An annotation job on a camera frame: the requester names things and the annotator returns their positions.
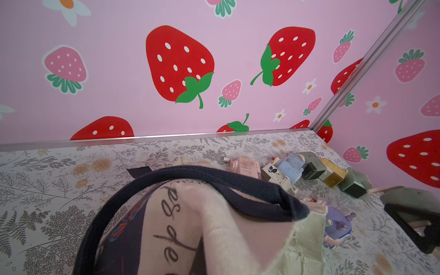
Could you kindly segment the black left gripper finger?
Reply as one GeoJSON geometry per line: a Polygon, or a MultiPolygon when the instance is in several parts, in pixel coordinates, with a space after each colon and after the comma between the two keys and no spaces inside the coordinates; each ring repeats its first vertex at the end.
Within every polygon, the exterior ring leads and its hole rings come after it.
{"type": "Polygon", "coordinates": [[[440,246],[439,213],[391,203],[385,211],[421,252],[432,254],[440,246]]]}

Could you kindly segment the mint green pencil sharpener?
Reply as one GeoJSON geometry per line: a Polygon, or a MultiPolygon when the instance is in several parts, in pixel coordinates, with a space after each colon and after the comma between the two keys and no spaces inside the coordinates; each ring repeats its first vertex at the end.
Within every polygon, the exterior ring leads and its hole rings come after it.
{"type": "Polygon", "coordinates": [[[342,192],[353,198],[360,198],[372,189],[368,176],[352,167],[347,168],[347,174],[338,186],[342,192]]]}

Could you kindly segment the purple pencil sharpener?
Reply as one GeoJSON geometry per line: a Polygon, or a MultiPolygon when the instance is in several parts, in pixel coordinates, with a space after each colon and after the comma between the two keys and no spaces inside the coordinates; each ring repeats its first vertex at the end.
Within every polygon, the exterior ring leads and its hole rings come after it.
{"type": "Polygon", "coordinates": [[[323,245],[328,248],[341,245],[351,235],[351,222],[356,217],[355,213],[344,215],[338,209],[328,206],[326,226],[324,228],[323,245]]]}

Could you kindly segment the yellow pencil sharpener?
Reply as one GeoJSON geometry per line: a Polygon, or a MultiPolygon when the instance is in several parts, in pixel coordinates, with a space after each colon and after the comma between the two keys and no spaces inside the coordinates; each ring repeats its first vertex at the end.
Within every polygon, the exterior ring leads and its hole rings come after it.
{"type": "Polygon", "coordinates": [[[327,158],[321,158],[320,160],[325,166],[325,171],[319,176],[319,179],[330,188],[336,187],[344,180],[348,170],[339,167],[327,158]]]}

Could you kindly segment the grey green pencil sharpener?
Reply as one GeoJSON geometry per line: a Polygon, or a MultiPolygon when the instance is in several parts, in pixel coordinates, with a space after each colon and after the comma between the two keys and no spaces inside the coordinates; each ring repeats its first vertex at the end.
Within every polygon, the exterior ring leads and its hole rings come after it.
{"type": "Polygon", "coordinates": [[[303,166],[302,179],[314,180],[318,179],[327,170],[324,163],[312,152],[300,152],[298,155],[304,158],[305,164],[303,166]]]}

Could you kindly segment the light blue pencil sharpener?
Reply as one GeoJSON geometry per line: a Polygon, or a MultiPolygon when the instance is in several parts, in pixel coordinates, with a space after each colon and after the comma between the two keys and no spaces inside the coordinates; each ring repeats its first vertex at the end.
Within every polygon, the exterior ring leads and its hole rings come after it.
{"type": "Polygon", "coordinates": [[[305,158],[301,154],[289,154],[285,159],[279,160],[276,167],[294,184],[302,177],[305,164],[305,158]]]}

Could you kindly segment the cream white pencil sharpener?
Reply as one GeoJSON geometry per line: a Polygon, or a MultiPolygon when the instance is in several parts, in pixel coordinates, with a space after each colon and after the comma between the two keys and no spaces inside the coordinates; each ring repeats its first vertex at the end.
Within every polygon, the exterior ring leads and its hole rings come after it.
{"type": "Polygon", "coordinates": [[[283,188],[284,191],[290,193],[291,195],[296,195],[299,190],[294,188],[290,179],[285,176],[279,170],[279,168],[277,168],[276,165],[279,161],[280,158],[272,158],[272,163],[268,163],[266,166],[261,168],[261,179],[263,181],[278,184],[283,188]]]}

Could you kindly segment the cream canvas tote bag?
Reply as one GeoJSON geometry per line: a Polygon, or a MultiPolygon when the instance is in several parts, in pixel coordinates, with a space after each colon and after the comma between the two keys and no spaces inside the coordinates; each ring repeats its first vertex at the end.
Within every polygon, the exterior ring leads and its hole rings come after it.
{"type": "Polygon", "coordinates": [[[204,166],[142,174],[98,212],[75,275],[321,275],[327,207],[204,166]]]}

